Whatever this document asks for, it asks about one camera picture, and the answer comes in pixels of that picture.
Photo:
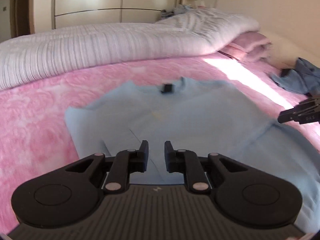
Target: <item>white wall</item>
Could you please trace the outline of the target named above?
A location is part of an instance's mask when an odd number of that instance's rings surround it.
[[[0,42],[10,38],[10,0],[0,0]]]
[[[33,0],[33,17],[35,32],[52,29],[52,0]]]
[[[217,8],[257,19],[274,43],[274,65],[304,57],[320,67],[320,0],[218,0]]]

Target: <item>pink bedspread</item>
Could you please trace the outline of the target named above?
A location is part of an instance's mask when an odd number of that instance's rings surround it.
[[[1,92],[0,232],[7,233],[17,225],[10,204],[17,186],[78,159],[64,122],[68,106],[86,106],[128,80],[138,85],[161,84],[184,76],[229,80],[276,118],[284,107],[305,99],[277,87],[268,78],[267,73],[277,71],[263,62],[243,66],[216,53],[98,66]],[[318,124],[290,125],[320,149]]]

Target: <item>blue cloth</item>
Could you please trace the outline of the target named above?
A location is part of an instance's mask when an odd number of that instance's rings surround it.
[[[293,93],[320,93],[320,69],[303,58],[298,58],[295,69],[289,70],[284,77],[271,74],[270,78],[279,87]]]
[[[190,10],[193,10],[193,8],[191,6],[179,4],[176,8],[173,9],[173,12],[167,12],[167,10],[162,10],[161,11],[161,20],[170,18],[174,15],[184,14]]]
[[[303,195],[296,224],[306,232],[320,227],[320,155],[297,130],[270,119],[225,81],[176,82],[173,94],[132,82],[83,109],[68,108],[66,124],[80,158],[103,152],[115,156],[149,142],[147,172],[131,183],[178,184],[169,174],[164,142],[198,156],[218,152],[292,182]]]

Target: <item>pink towel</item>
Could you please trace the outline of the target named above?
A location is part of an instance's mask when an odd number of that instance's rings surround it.
[[[257,32],[247,32],[238,36],[220,52],[240,62],[256,62],[268,57],[270,44],[266,36]]]

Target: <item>folded blanket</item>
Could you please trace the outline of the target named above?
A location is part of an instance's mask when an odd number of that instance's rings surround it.
[[[202,8],[155,24],[74,26],[0,44],[0,90],[76,69],[124,61],[214,53],[259,23]]]
[[[258,32],[247,32],[238,36],[220,52],[240,62],[256,62],[268,57],[270,44],[266,36]]]

